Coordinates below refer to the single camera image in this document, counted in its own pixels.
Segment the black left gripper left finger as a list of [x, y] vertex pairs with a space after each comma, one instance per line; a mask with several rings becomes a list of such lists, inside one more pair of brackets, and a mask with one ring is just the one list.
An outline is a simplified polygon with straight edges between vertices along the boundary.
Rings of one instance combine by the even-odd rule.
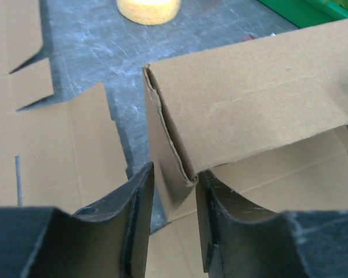
[[0, 277], [144, 277], [154, 165], [69, 214], [0, 207]]

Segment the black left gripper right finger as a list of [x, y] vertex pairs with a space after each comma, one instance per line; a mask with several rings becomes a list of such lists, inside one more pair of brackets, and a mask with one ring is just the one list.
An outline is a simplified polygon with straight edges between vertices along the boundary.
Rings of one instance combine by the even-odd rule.
[[209, 277], [348, 277], [348, 210], [275, 213], [209, 170], [195, 195]]

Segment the brown cardboard box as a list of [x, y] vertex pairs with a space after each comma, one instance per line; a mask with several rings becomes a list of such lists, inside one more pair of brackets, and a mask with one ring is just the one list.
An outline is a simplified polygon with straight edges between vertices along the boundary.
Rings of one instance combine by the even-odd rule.
[[168, 219], [147, 277], [209, 277], [203, 171], [275, 213], [348, 210], [348, 19], [150, 63], [143, 79]]

